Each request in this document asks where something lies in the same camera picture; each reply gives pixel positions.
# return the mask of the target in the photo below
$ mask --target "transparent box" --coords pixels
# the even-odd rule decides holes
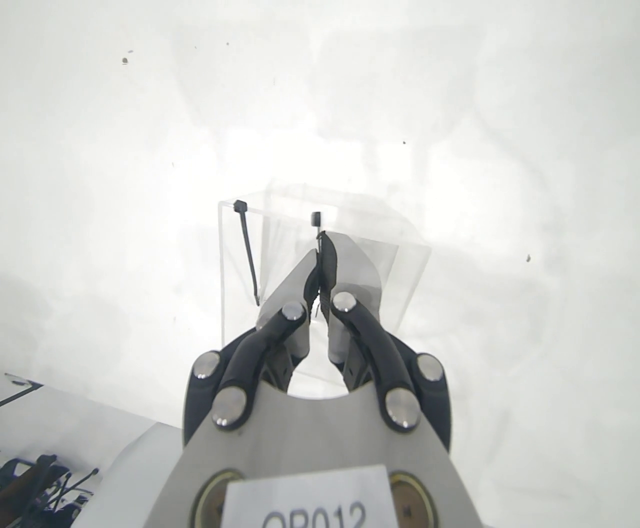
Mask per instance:
[[[322,229],[347,234],[376,265],[383,286],[380,321],[395,333],[424,272],[431,248],[417,229],[383,200],[308,185],[273,184],[218,204],[223,345],[255,326],[260,307],[236,200],[247,203],[246,226],[262,304],[300,259],[317,247],[315,211]],[[324,321],[314,308],[312,323]]]

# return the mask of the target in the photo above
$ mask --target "metal pin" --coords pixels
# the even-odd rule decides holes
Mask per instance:
[[[418,368],[422,377],[427,381],[440,381],[444,375],[442,364],[431,354],[418,356]]]
[[[193,363],[193,375],[199,380],[205,380],[212,375],[220,364],[217,352],[205,352]]]
[[[282,307],[282,315],[285,316],[288,321],[297,321],[305,315],[305,308],[297,301],[288,302]]]
[[[385,407],[394,424],[412,429],[420,421],[420,403],[415,394],[402,387],[391,389],[385,396]]]
[[[356,298],[347,291],[341,291],[333,296],[333,306],[341,312],[351,312],[355,305]]]
[[[246,407],[246,392],[240,387],[225,387],[213,401],[211,418],[219,427],[231,426],[238,421]]]

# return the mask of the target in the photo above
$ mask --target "white surface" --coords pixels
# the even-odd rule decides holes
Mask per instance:
[[[182,431],[153,425],[114,461],[74,528],[143,526],[181,453]]]
[[[483,519],[637,526],[639,10],[5,1],[0,366],[177,424],[216,201],[387,196],[433,245],[400,334]]]
[[[231,482],[222,528],[282,525],[277,518],[268,521],[270,513],[280,514],[287,526],[310,526],[319,509],[331,526],[397,528],[389,476],[383,465]],[[342,519],[335,516],[338,509]],[[317,517],[316,525],[323,522],[322,512]]]
[[[15,386],[2,376],[0,390],[5,385]],[[71,483],[97,467],[95,483],[152,425],[148,418],[44,386],[0,408],[0,457],[36,461],[55,454],[73,471]]]

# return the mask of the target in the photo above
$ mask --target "label sticker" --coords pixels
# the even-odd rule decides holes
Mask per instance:
[[[397,528],[383,465],[229,484],[222,528]]]

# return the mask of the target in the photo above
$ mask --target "black zip tie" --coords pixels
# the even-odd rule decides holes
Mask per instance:
[[[246,228],[246,202],[236,200],[234,202],[234,211],[240,214],[240,224],[242,225],[242,234],[244,236],[244,247],[246,248],[246,256],[249,259],[249,269],[251,270],[251,280],[253,281],[253,298],[255,305],[260,306],[260,297],[258,296],[258,280],[255,277],[255,268],[253,266],[253,255],[251,255],[251,244],[249,243],[249,231]]]

